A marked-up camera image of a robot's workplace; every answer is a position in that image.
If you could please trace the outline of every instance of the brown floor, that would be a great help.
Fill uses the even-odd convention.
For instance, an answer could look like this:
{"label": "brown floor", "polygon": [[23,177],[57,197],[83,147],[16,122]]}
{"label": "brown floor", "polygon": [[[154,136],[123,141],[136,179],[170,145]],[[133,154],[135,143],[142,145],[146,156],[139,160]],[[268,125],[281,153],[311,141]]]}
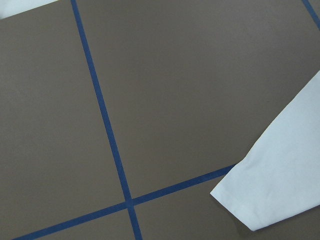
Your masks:
{"label": "brown floor", "polygon": [[[241,161],[320,68],[301,0],[77,4],[132,198]],[[124,202],[70,1],[0,33],[0,239]],[[320,238],[319,207],[251,232],[209,195],[220,179],[135,206],[142,238]],[[135,237],[124,209],[41,239]]]}

